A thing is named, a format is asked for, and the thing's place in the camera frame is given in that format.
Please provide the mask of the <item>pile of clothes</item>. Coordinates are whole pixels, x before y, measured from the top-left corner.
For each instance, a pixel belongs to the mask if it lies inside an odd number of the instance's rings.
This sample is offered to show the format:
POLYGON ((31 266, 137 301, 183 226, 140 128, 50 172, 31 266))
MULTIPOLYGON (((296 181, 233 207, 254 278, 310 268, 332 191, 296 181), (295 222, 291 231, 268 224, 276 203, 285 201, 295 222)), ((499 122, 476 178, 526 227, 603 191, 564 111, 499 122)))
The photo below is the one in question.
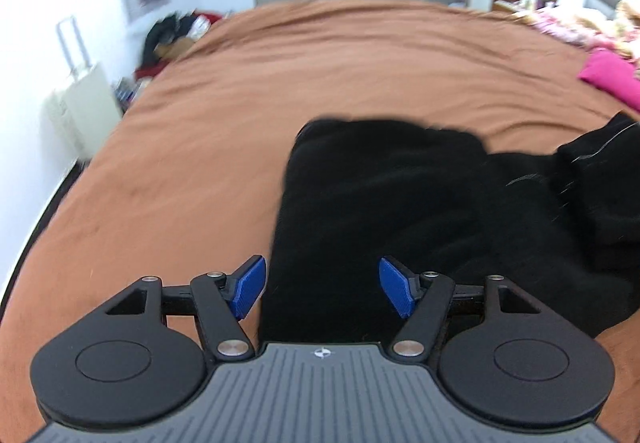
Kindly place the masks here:
POLYGON ((144 38, 134 79, 154 78, 209 32, 224 14, 194 10, 173 13, 152 25, 144 38))

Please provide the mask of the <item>black pants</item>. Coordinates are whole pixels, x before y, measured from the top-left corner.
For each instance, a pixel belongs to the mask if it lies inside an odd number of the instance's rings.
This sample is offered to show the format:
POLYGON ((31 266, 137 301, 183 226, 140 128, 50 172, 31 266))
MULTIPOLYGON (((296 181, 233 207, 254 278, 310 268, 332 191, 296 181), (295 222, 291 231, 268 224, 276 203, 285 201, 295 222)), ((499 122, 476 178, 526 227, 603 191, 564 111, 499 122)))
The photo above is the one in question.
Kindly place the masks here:
POLYGON ((474 135, 318 119, 297 135, 258 336, 387 342, 401 320, 378 266, 511 279, 590 336, 639 307, 639 125, 616 114, 551 155, 474 135))

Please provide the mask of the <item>brown bed sheet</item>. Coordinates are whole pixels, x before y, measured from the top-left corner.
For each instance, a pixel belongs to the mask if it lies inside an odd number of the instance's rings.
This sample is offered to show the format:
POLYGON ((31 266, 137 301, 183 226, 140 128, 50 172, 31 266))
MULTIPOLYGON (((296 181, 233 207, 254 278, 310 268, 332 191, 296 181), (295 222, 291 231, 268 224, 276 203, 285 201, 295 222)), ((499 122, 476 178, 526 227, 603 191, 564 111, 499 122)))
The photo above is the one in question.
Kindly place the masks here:
POLYGON ((144 275, 184 284, 269 249, 297 132, 319 116, 466 130, 548 154, 622 104, 586 53, 500 13, 419 1, 270 4, 213 26, 143 92, 58 207, 1 322, 1 437, 43 424, 36 352, 144 275))

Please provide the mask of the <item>white radiator heater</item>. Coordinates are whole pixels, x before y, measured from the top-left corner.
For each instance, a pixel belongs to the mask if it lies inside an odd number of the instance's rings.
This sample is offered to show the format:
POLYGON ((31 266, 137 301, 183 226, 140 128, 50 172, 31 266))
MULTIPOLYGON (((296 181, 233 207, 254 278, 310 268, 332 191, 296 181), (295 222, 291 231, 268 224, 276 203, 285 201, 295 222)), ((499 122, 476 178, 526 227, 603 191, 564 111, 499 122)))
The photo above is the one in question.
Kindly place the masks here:
POLYGON ((88 163, 122 121, 122 110, 104 69, 91 62, 76 19, 59 21, 56 35, 70 77, 47 99, 44 109, 76 159, 88 163))

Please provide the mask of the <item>pink floral blanket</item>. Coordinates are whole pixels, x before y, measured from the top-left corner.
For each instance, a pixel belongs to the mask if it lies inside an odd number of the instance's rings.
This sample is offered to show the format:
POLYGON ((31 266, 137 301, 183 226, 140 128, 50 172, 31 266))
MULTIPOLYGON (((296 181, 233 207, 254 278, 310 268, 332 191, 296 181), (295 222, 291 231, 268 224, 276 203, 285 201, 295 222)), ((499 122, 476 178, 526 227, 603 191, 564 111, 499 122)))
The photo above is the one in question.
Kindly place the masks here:
POLYGON ((612 18, 600 10, 585 7, 519 10, 512 18, 587 51, 605 48, 639 67, 639 0, 620 0, 612 18))

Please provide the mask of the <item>magenta pillow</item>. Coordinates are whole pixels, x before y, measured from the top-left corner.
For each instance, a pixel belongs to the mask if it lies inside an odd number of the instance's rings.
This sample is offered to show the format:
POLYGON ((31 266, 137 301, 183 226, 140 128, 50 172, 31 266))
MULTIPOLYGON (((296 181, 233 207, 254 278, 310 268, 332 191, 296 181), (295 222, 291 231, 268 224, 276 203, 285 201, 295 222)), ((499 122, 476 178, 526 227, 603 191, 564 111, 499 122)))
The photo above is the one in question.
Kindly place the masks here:
POLYGON ((640 110, 640 81, 634 66, 607 48, 596 48, 589 55, 578 79, 640 110))

